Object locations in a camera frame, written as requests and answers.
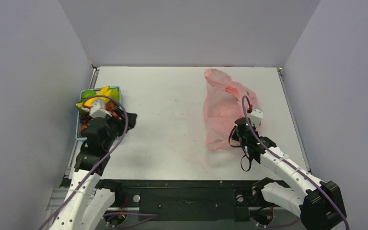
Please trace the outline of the yellow fake fruit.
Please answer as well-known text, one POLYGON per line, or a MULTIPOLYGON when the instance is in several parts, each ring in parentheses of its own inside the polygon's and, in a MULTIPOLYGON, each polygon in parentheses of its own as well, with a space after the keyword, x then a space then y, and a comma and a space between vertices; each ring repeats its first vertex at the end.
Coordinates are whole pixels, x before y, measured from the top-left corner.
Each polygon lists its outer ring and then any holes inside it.
POLYGON ((90 108, 92 103, 97 99, 103 99, 105 103, 108 103, 110 101, 108 97, 111 97, 110 86, 103 87, 99 91, 96 91, 94 96, 88 97, 86 99, 80 99, 80 101, 76 103, 76 107, 90 108))

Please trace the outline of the dark green fake lime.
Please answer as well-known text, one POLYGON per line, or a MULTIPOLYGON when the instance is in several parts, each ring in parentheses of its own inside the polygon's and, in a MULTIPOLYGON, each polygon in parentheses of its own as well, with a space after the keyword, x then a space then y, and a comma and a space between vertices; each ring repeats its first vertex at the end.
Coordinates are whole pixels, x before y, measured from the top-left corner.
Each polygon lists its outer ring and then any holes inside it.
POLYGON ((89 114, 89 111, 85 110, 83 107, 77 107, 77 110, 81 115, 89 114))

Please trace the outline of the pink plastic bag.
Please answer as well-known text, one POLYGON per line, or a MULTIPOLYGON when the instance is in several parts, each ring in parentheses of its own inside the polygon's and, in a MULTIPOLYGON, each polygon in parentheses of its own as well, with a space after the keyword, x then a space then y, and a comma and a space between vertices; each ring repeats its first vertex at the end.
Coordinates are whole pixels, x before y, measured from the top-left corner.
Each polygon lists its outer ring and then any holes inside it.
POLYGON ((211 150, 230 148, 228 138, 234 122, 244 117, 242 97, 250 100, 250 108, 259 106, 257 94, 232 77, 218 69, 204 72, 207 82, 207 96, 203 105, 204 119, 207 124, 206 147, 211 150))

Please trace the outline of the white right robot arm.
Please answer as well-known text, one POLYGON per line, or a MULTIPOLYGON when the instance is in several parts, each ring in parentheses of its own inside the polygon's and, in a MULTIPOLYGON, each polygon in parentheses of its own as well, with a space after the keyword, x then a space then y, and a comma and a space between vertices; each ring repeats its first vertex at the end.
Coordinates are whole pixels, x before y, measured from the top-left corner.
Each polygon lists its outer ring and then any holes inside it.
POLYGON ((308 230, 331 230, 343 222, 346 229, 347 214, 339 186, 324 182, 298 166, 267 137, 258 137, 249 118, 235 121, 230 138, 239 142, 249 162, 270 169, 288 186, 270 178, 253 185, 252 201, 258 205, 275 204, 297 216, 308 230))

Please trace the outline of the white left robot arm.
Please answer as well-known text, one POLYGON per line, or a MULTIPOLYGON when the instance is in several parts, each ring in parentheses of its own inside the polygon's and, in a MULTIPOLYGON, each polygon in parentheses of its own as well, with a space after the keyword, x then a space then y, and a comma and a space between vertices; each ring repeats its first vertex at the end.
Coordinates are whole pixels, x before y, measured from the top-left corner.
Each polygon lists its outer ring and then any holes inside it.
POLYGON ((87 123, 86 139, 77 155, 64 203, 57 209, 52 230, 93 230, 110 205, 123 202, 120 186, 98 185, 110 153, 136 125, 137 114, 97 117, 87 123))

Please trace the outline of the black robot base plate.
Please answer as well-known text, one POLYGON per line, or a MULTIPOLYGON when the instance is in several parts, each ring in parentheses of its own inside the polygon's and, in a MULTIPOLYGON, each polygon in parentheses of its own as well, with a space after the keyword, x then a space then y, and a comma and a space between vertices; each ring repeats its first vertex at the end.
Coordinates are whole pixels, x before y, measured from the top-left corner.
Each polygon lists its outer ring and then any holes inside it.
POLYGON ((253 210, 269 204, 253 198, 255 180, 112 180, 101 179, 96 188, 116 189, 111 213, 121 207, 130 219, 155 221, 248 221, 253 210))

